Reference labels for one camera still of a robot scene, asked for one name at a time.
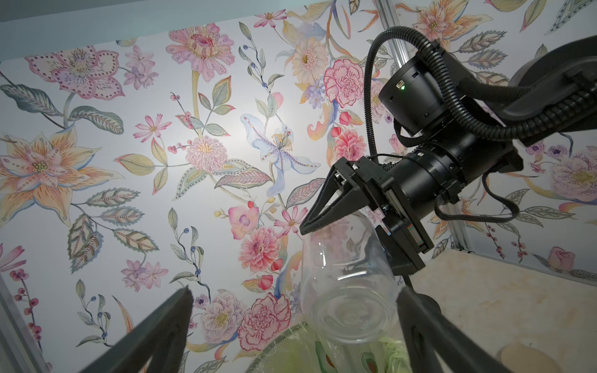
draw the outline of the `yellow flower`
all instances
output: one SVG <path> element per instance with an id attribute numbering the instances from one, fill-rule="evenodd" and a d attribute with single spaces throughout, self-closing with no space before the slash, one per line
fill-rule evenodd
<path id="1" fill-rule="evenodd" d="M 73 190 L 105 183 L 122 175 L 88 166 L 101 148 L 76 146 L 75 128 L 58 132 L 50 140 L 43 134 L 32 142 L 5 137 L 7 155 L 0 155 L 0 227 L 34 203 L 56 212 L 70 227 Z"/>

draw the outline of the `pink flower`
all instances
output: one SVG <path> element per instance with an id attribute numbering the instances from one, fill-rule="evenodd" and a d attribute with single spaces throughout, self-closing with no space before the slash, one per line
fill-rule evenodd
<path id="1" fill-rule="evenodd" d="M 262 27 L 269 24 L 272 27 L 276 27 L 276 24 L 273 21 L 280 21 L 285 20 L 286 16 L 283 16 L 286 9 L 279 10 L 274 13 L 264 13 L 264 14 L 257 14 L 256 17 L 263 18 L 262 20 L 258 21 L 253 27 Z"/>
<path id="2" fill-rule="evenodd" d="M 547 150 L 547 155 L 554 159 L 562 159 L 568 153 L 568 149 L 564 145 L 550 146 Z"/>
<path id="3" fill-rule="evenodd" d="M 191 68 L 203 74 L 206 82 L 212 80 L 214 72 L 226 73 L 226 68 L 218 60 L 226 65 L 234 62 L 230 50 L 234 42 L 227 35 L 220 35 L 220 28 L 214 23 L 171 31 L 168 35 L 180 44 L 167 46 L 166 52 L 172 54 L 172 59 L 178 63 L 189 61 Z"/>
<path id="4" fill-rule="evenodd" d="M 251 267 L 252 272 L 263 271 L 278 258 L 278 236 L 271 228 L 261 227 L 245 238 L 241 245 L 242 267 Z"/>
<path id="5" fill-rule="evenodd" d="M 245 304 L 236 299 L 234 294 L 223 291 L 207 306 L 201 315 L 201 325 L 207 343 L 221 343 L 234 336 L 241 323 Z"/>
<path id="6" fill-rule="evenodd" d="M 575 253 L 566 251 L 561 247 L 554 246 L 549 252 L 547 262 L 549 267 L 570 272 L 574 267 Z"/>
<path id="7" fill-rule="evenodd" d="M 371 115 L 375 123 L 393 123 L 393 116 L 387 111 L 386 106 L 379 100 L 379 92 L 383 88 L 382 81 L 371 82 Z"/>
<path id="8" fill-rule="evenodd" d="M 155 267 L 152 266 L 150 262 L 147 262 L 147 264 L 145 264 L 145 272 L 140 274 L 139 278 L 145 280 L 145 286 L 147 289 L 151 289 L 154 285 L 160 287 L 160 285 L 162 285 L 162 280 L 160 277 L 167 274 L 167 269 L 159 268 L 159 262 L 155 264 Z"/>
<path id="9" fill-rule="evenodd" d="M 325 93 L 340 107 L 352 105 L 363 96 L 363 69 L 350 60 L 336 60 L 324 74 Z"/>
<path id="10" fill-rule="evenodd" d="M 288 210 L 282 210 L 282 217 L 286 221 L 276 220 L 274 222 L 274 226 L 276 227 L 283 227 L 284 231 L 280 234 L 280 236 L 285 236 L 290 232 L 292 229 L 294 233 L 298 233 L 299 229 L 297 226 L 303 222 L 305 215 L 307 215 L 307 208 L 303 207 L 303 209 L 299 213 L 299 207 L 295 206 L 293 208 L 293 215 L 292 217 L 288 213 Z"/>
<path id="11" fill-rule="evenodd" d="M 259 279 L 259 283 L 257 286 L 261 288 L 261 290 L 268 290 L 272 287 L 273 284 L 273 276 L 272 275 L 265 275 Z"/>
<path id="12" fill-rule="evenodd" d="M 253 306 L 242 316 L 238 339 L 245 351 L 263 348 L 290 325 L 290 305 L 286 295 L 276 299 L 267 293 L 264 299 L 255 300 Z"/>
<path id="13" fill-rule="evenodd" d="M 195 303 L 193 304 L 195 307 L 205 310 L 209 305 L 210 301 L 207 295 L 201 294 L 200 296 L 195 299 Z"/>
<path id="14" fill-rule="evenodd" d="M 539 155 L 543 154 L 544 149 L 545 144 L 543 144 L 543 141 L 539 141 L 527 147 L 527 153 L 529 153 L 530 155 Z"/>
<path id="15" fill-rule="evenodd" d="M 17 269 L 16 271 L 10 271 L 10 276 L 13 278 L 13 281 L 21 281 L 26 280 L 29 278 L 29 275 L 25 273 L 23 269 Z"/>
<path id="16" fill-rule="evenodd" d="M 196 138 L 187 150 L 186 160 L 196 169 L 204 169 L 208 173 L 222 169 L 228 159 L 226 148 L 215 138 L 203 136 Z"/>
<path id="17" fill-rule="evenodd" d="M 404 156 L 408 153 L 407 147 L 402 145 L 396 134 L 392 135 L 390 138 L 390 145 L 392 145 L 392 148 L 398 155 Z"/>
<path id="18" fill-rule="evenodd" d="M 118 53 L 96 51 L 92 45 L 42 56 L 25 57 L 32 72 L 60 89 L 81 98 L 111 100 L 124 96 L 120 83 L 113 78 L 118 71 Z"/>
<path id="19" fill-rule="evenodd" d="M 6 272 L 9 269 L 20 267 L 27 263 L 26 260 L 21 260 L 16 263 L 10 264 L 13 260 L 19 257 L 25 250 L 22 246 L 17 246 L 12 249 L 4 258 L 2 258 L 2 252 L 4 251 L 4 244 L 0 243 L 0 272 Z"/>
<path id="20" fill-rule="evenodd" d="M 125 56 L 131 59 L 127 62 L 127 67 L 136 67 L 141 72 L 155 66 L 155 62 L 151 60 L 153 53 L 142 53 L 137 45 L 133 47 L 133 53 L 125 53 Z"/>
<path id="21" fill-rule="evenodd" d="M 135 136 L 135 138 L 144 136 L 143 139 L 141 140 L 142 143 L 147 141 L 147 139 L 153 135 L 156 135 L 156 137 L 162 137 L 162 134 L 160 133 L 160 131 L 165 130 L 166 127 L 168 127 L 169 125 L 172 124 L 172 122 L 166 122 L 164 124 L 160 124 L 160 122 L 162 121 L 161 114 L 158 114 L 158 116 L 155 118 L 155 122 L 149 115 L 146 115 L 145 121 L 147 122 L 148 125 L 141 124 L 141 123 L 137 124 L 135 127 L 137 127 L 138 129 L 140 129 L 142 131 L 136 132 L 133 134 L 133 136 Z"/>
<path id="22" fill-rule="evenodd" d="M 551 167 L 552 190 L 566 198 L 597 199 L 597 154 L 578 153 Z"/>
<path id="23" fill-rule="evenodd" d="M 349 161 L 357 161 L 363 156 L 365 151 L 365 141 L 363 136 L 355 130 L 343 131 L 336 137 L 336 145 L 334 145 L 334 154 L 336 159 L 345 157 Z"/>
<path id="24" fill-rule="evenodd" d="M 231 207 L 228 209 L 228 219 L 232 226 L 234 239 L 243 239 L 247 233 L 251 233 L 259 221 L 259 209 L 257 207 L 247 208 L 246 206 Z"/>

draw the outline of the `floral wallpaper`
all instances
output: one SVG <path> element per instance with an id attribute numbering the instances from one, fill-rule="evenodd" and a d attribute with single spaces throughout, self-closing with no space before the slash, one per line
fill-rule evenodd
<path id="1" fill-rule="evenodd" d="M 395 1 L 395 8 L 401 24 L 440 40 L 478 79 L 493 85 L 507 85 L 526 62 L 597 33 L 588 16 L 595 12 L 591 0 Z M 597 285 L 597 131 L 561 132 L 530 147 L 515 145 L 524 170 L 491 174 L 489 182 L 521 214 L 504 224 L 466 222 L 469 248 Z M 480 181 L 461 195 L 464 214 L 508 213 Z M 435 216 L 430 222 L 439 241 L 437 256 L 451 245 L 451 235 L 446 222 Z"/>

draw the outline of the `pink dahlia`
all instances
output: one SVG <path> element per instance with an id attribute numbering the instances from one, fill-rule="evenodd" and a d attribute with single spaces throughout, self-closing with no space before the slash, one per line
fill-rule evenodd
<path id="1" fill-rule="evenodd" d="M 92 45 L 42 56 L 25 57 L 32 72 L 60 89 L 81 98 L 111 100 L 124 96 L 122 86 L 112 76 L 118 71 L 118 53 L 96 51 Z"/>
<path id="2" fill-rule="evenodd" d="M 340 107 L 352 105 L 363 97 L 363 69 L 350 60 L 336 60 L 324 75 L 325 93 Z"/>
<path id="3" fill-rule="evenodd" d="M 236 299 L 234 294 L 223 291 L 214 301 L 205 307 L 201 315 L 201 325 L 207 343 L 221 343 L 232 339 L 241 323 L 245 304 Z"/>
<path id="4" fill-rule="evenodd" d="M 232 226 L 234 239 L 243 239 L 257 226 L 259 209 L 257 207 L 247 208 L 247 206 L 231 207 L 228 209 L 228 219 Z"/>
<path id="5" fill-rule="evenodd" d="M 221 142 L 215 138 L 203 136 L 193 140 L 185 158 L 196 169 L 204 169 L 212 173 L 222 169 L 228 155 Z"/>
<path id="6" fill-rule="evenodd" d="M 578 153 L 551 168 L 551 187 L 557 194 L 582 202 L 597 199 L 597 159 Z"/>
<path id="7" fill-rule="evenodd" d="M 264 271 L 278 258 L 278 236 L 271 228 L 261 227 L 245 238 L 241 245 L 242 267 L 252 272 Z"/>
<path id="8" fill-rule="evenodd" d="M 365 140 L 355 130 L 343 131 L 336 137 L 334 154 L 336 159 L 345 157 L 349 161 L 357 161 L 365 151 Z"/>
<path id="9" fill-rule="evenodd" d="M 218 74 L 225 74 L 226 65 L 234 62 L 230 46 L 234 42 L 227 35 L 220 35 L 220 28 L 215 23 L 206 26 L 188 27 L 171 31 L 170 39 L 180 44 L 171 44 L 166 52 L 172 54 L 172 59 L 178 63 L 189 61 L 191 68 L 203 75 L 206 82 Z"/>
<path id="10" fill-rule="evenodd" d="M 264 299 L 258 299 L 242 316 L 241 326 L 238 328 L 238 339 L 245 351 L 263 348 L 280 332 L 290 325 L 290 305 L 286 295 L 276 299 L 272 293 L 267 293 Z"/>

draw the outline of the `black cable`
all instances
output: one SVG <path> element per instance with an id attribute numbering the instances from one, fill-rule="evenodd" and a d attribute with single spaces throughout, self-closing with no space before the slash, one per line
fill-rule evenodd
<path id="1" fill-rule="evenodd" d="M 482 215 L 482 216 L 448 215 L 439 209 L 439 207 L 441 205 L 443 205 L 445 203 L 445 201 L 441 195 L 438 195 L 435 198 L 435 206 L 433 207 L 433 209 L 435 210 L 435 214 L 438 216 L 438 218 L 440 218 L 441 220 L 481 221 L 483 223 L 507 223 L 510 220 L 514 220 L 518 216 L 518 214 L 520 214 L 520 212 L 521 212 L 520 208 L 518 208 L 518 205 L 515 204 L 514 202 L 510 201 L 509 199 L 506 199 L 504 197 L 500 197 L 500 196 L 494 194 L 489 189 L 489 185 L 487 185 L 487 177 L 489 176 L 489 174 L 490 174 L 490 171 L 487 171 L 485 174 L 483 174 L 483 176 L 481 178 L 481 180 L 483 181 L 483 187 L 487 191 L 487 194 L 492 196 L 495 200 L 503 203 L 504 206 L 506 206 L 506 208 L 508 208 L 512 212 L 512 216 L 507 217 L 507 218 L 499 218 L 499 217 L 489 216 L 489 215 Z"/>
<path id="2" fill-rule="evenodd" d="M 373 154 L 377 152 L 377 148 L 371 117 L 371 75 L 377 51 L 384 42 L 390 39 L 405 40 L 418 49 L 418 54 L 429 67 L 431 74 L 438 83 L 444 102 L 456 122 L 482 138 L 494 141 L 509 141 L 530 137 L 553 127 L 560 128 L 575 115 L 597 109 L 597 84 L 593 84 L 589 90 L 578 90 L 558 104 L 526 121 L 515 122 L 508 127 L 485 124 L 473 117 L 460 101 L 444 59 L 436 47 L 420 32 L 406 26 L 394 26 L 384 30 L 373 40 L 365 64 L 365 121 L 367 123 L 369 150 Z"/>

